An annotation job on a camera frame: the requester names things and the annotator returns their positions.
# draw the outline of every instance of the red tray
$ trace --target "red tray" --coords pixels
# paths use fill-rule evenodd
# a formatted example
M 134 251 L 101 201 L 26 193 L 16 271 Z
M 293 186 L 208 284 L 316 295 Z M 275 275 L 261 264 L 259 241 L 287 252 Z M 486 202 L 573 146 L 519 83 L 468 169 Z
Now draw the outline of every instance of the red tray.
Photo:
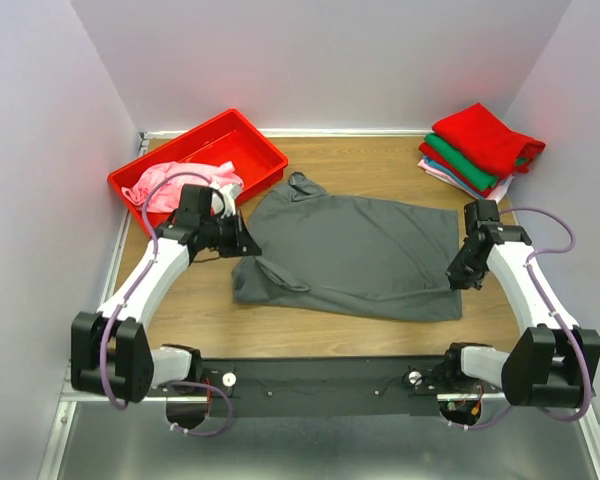
M 282 179 L 287 158 L 235 109 L 227 110 L 193 130 L 174 138 L 143 157 L 109 174 L 109 184 L 148 234 L 140 209 L 124 195 L 122 187 L 131 188 L 144 171 L 158 163 L 204 163 L 219 166 L 233 162 L 236 174 L 244 181 L 237 200 L 240 205 Z M 149 222 L 156 227 L 167 213 L 150 213 Z

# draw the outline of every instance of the gray cloth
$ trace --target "gray cloth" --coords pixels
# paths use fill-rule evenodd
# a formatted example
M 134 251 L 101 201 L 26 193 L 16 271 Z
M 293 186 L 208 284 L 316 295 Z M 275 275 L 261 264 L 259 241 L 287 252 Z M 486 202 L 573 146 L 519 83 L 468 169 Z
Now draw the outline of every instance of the gray cloth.
M 398 320 L 462 316 L 445 276 L 458 252 L 455 211 L 330 195 L 294 173 L 260 202 L 249 230 L 262 255 L 234 268 L 236 303 Z

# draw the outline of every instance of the white wall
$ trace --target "white wall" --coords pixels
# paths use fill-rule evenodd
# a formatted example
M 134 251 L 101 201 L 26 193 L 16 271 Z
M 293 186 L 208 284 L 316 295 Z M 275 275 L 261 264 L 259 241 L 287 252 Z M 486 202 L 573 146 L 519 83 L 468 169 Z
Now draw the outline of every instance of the white wall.
M 576 249 L 540 263 L 565 306 L 600 333 L 600 0 L 574 0 L 506 120 L 547 142 L 512 201 L 574 227 Z M 565 242 L 550 220 L 520 217 L 536 245 Z M 600 413 L 600 369 L 595 386 Z
M 136 130 L 67 0 L 0 2 L 0 479 L 37 477 Z
M 73 0 L 141 130 L 427 128 L 504 114 L 569 0 Z

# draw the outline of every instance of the wooden tabletop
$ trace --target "wooden tabletop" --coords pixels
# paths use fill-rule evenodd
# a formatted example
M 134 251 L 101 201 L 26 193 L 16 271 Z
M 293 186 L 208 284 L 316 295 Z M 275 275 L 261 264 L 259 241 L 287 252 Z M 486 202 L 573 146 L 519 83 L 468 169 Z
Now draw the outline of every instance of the wooden tabletop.
M 421 137 L 274 138 L 289 158 L 285 180 L 300 171 L 330 193 L 363 195 L 459 212 L 471 197 L 416 164 Z M 165 140 L 154 139 L 150 149 Z M 265 194 L 242 206 L 245 218 Z M 505 199 L 501 206 L 508 205 Z M 510 215 L 503 218 L 513 223 Z M 142 257 L 148 238 L 131 221 L 117 285 Z M 213 256 L 203 252 L 198 259 Z M 513 312 L 493 275 L 481 291 L 462 293 L 458 321 L 404 322 L 232 301 L 231 270 L 238 259 L 192 265 L 173 284 L 149 327 L 152 348 L 178 343 L 203 357 L 415 355 L 443 353 L 451 342 L 479 342 L 509 351 L 519 337 Z

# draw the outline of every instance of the stack of folded towels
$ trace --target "stack of folded towels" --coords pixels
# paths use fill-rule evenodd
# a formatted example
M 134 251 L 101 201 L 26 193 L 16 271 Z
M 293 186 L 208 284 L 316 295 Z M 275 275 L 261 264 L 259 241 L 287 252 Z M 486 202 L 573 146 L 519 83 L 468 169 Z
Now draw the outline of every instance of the stack of folded towels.
M 474 198 L 499 202 L 514 174 L 527 173 L 544 142 L 514 132 L 481 104 L 444 118 L 420 145 L 418 166 Z

